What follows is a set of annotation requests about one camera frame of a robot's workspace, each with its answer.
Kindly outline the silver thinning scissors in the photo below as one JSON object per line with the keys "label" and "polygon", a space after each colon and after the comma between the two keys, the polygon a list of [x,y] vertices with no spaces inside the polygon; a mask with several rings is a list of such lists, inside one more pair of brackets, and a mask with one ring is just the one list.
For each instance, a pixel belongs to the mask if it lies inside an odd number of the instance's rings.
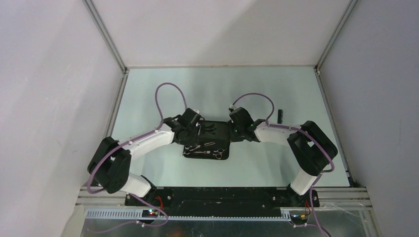
{"label": "silver thinning scissors", "polygon": [[184,147],[183,155],[191,155],[191,154],[210,154],[211,151],[208,150],[208,147],[215,145],[215,142],[207,142],[203,144],[198,144],[195,147],[189,146]]}

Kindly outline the black comb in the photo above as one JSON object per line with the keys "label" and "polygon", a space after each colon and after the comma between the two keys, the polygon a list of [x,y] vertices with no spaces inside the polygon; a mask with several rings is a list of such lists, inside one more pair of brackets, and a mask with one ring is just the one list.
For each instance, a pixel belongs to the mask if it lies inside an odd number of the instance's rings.
{"label": "black comb", "polygon": [[284,116],[283,110],[279,109],[278,110],[278,116],[277,116],[277,123],[278,124],[282,124],[283,123],[283,116]]}

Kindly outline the silver cutting scissors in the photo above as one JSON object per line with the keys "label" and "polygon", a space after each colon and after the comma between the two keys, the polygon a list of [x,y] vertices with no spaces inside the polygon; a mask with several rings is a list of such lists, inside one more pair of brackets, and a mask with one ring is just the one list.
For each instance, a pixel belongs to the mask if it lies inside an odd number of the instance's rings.
{"label": "silver cutting scissors", "polygon": [[222,159],[222,157],[223,157],[223,153],[226,151],[226,149],[223,149],[223,148],[219,148],[219,149],[217,149],[217,150],[214,150],[213,151],[213,156],[216,158],[216,159]]}

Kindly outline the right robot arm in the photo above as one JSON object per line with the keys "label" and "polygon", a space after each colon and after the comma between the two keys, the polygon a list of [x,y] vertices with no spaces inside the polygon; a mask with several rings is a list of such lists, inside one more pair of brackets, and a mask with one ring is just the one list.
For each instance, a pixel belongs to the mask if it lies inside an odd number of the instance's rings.
{"label": "right robot arm", "polygon": [[265,119],[253,120],[249,112],[231,105],[229,108],[230,141],[268,142],[289,145],[300,169],[289,184],[288,202],[301,206],[307,200],[307,192],[316,179],[324,173],[324,168],[332,172],[331,161],[338,154],[338,149],[321,128],[313,121],[306,121],[300,126],[286,126],[269,123]]}

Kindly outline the black zip tool case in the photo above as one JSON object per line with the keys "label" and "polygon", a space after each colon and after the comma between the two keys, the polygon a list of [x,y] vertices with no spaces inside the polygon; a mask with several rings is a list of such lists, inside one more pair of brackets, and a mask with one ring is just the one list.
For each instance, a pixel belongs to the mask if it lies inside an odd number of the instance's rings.
{"label": "black zip tool case", "polygon": [[[213,123],[215,124],[216,131],[215,134],[210,134],[208,132],[203,133],[201,130],[201,125],[203,123]],[[215,145],[208,147],[208,150],[211,151],[210,154],[191,154],[191,155],[183,155],[186,158],[194,158],[194,159],[214,159],[214,160],[227,160],[229,158],[229,151],[230,151],[230,141],[229,141],[229,126],[226,121],[211,121],[205,120],[200,124],[200,130],[198,132],[198,144],[203,144],[207,142],[215,142]],[[213,151],[219,148],[226,149],[223,153],[222,159],[216,159],[213,156]]]}

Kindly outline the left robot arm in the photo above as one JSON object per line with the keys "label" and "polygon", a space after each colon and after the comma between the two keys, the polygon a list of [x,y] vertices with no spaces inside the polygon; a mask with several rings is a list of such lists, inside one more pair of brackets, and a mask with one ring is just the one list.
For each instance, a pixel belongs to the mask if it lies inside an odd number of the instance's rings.
{"label": "left robot arm", "polygon": [[125,141],[111,136],[104,138],[87,167],[90,174],[88,183],[95,180],[109,194],[118,191],[130,193],[137,196],[143,205],[152,205],[156,199],[153,184],[143,175],[132,174],[131,163],[172,143],[196,146],[202,120],[199,110],[187,108],[182,115],[163,119],[159,128],[145,134]]}

